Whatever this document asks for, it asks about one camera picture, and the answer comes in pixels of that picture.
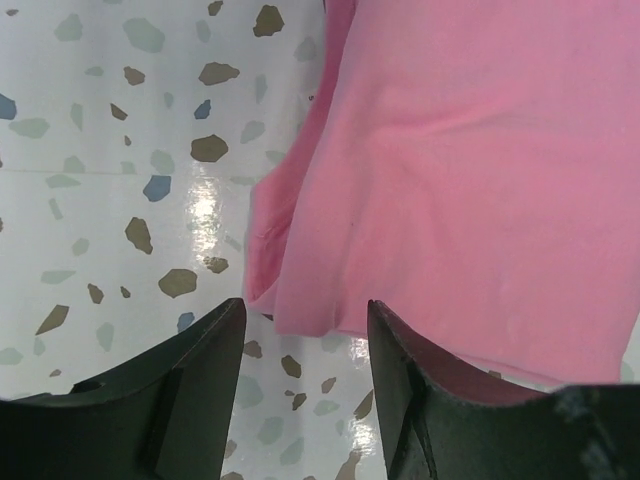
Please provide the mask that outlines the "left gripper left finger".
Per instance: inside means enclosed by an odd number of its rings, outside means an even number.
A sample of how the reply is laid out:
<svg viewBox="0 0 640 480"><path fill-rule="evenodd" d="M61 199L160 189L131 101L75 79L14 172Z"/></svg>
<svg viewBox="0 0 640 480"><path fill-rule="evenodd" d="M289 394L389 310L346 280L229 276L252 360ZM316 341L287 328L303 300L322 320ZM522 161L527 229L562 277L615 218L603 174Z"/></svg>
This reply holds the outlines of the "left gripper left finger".
<svg viewBox="0 0 640 480"><path fill-rule="evenodd" d="M244 302L228 299L65 395L3 401L2 478L219 478L245 331Z"/></svg>

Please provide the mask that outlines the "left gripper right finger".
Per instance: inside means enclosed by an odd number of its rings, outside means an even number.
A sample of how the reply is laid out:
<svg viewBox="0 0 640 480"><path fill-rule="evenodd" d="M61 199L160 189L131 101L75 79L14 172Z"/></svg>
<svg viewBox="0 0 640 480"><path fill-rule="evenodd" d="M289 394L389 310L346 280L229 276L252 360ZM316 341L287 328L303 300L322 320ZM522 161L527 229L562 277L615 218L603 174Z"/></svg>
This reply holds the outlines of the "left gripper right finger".
<svg viewBox="0 0 640 480"><path fill-rule="evenodd" d="M639 387L552 393L484 372L418 335L380 301L368 344L391 479L636 479Z"/></svg>

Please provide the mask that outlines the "pink t shirt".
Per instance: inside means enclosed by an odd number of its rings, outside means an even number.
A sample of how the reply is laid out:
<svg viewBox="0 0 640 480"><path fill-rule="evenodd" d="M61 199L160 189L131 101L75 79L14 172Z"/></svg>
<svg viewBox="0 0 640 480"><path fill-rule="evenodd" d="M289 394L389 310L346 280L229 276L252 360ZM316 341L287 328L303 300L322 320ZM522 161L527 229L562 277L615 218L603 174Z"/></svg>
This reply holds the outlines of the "pink t shirt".
<svg viewBox="0 0 640 480"><path fill-rule="evenodd" d="M248 305L361 336L379 300L457 357L612 383L639 313L639 5L330 1L286 158L252 192Z"/></svg>

